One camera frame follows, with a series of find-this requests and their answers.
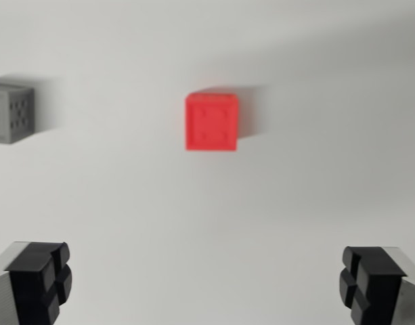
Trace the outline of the gripper left finger with silver black pad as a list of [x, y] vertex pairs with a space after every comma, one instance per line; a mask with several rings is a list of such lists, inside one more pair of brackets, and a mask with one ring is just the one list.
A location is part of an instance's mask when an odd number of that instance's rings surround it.
[[65, 242], [13, 242], [0, 254], [0, 324], [54, 324], [69, 298]]

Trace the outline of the gripper right finger with silver black pad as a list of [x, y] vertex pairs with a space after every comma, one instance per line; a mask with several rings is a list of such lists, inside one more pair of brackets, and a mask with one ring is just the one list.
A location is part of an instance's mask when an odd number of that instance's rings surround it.
[[397, 247], [348, 246], [339, 292], [358, 325], [415, 324], [415, 264]]

